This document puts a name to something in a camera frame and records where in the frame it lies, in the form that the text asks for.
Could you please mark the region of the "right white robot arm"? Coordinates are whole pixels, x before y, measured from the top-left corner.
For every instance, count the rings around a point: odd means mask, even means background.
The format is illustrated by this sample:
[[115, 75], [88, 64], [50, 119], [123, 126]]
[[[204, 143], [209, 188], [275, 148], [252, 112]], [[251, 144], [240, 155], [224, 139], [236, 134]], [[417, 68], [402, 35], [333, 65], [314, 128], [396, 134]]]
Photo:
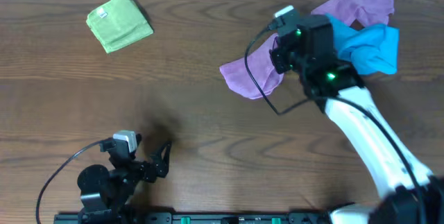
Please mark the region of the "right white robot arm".
[[442, 223], [443, 179], [400, 141], [377, 109], [350, 62], [334, 50], [333, 27], [325, 15], [301, 18], [295, 10], [276, 14], [278, 33], [271, 61], [279, 74], [300, 75], [307, 97], [350, 140], [366, 165], [381, 203], [346, 205], [329, 213], [331, 223]]

